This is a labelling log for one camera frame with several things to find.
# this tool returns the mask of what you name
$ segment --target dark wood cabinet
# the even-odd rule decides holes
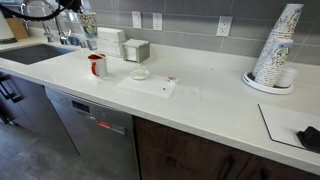
[[[135,118],[142,180],[236,179],[250,154]]]
[[[320,176],[135,118],[142,180],[320,180]]]
[[[320,180],[320,177],[299,169],[253,155],[239,180]]]

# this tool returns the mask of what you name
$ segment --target red and white mug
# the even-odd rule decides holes
[[[91,72],[93,75],[103,78],[107,76],[107,62],[106,55],[91,54],[88,56],[91,63]]]

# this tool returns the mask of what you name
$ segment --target tile floor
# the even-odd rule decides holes
[[[0,123],[0,180],[103,180],[79,156]]]

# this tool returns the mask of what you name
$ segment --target electrical outlet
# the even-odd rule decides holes
[[[217,36],[228,37],[231,24],[232,24],[232,16],[220,16],[218,29],[217,29]]]
[[[132,24],[133,28],[141,29],[141,12],[139,11],[132,11]]]
[[[153,30],[162,31],[162,13],[153,13]]]

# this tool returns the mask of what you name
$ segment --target cutting board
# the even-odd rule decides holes
[[[151,76],[145,80],[134,80],[130,77],[127,77],[123,81],[121,81],[118,86],[169,98],[174,88],[176,87],[176,84],[169,83],[167,77]]]
[[[19,39],[26,39],[29,37],[26,28],[23,26],[22,20],[19,18],[7,18],[8,25],[14,35],[14,37]]]
[[[320,130],[320,116],[259,104],[269,135],[273,141],[306,149],[300,143],[299,131],[308,126]]]

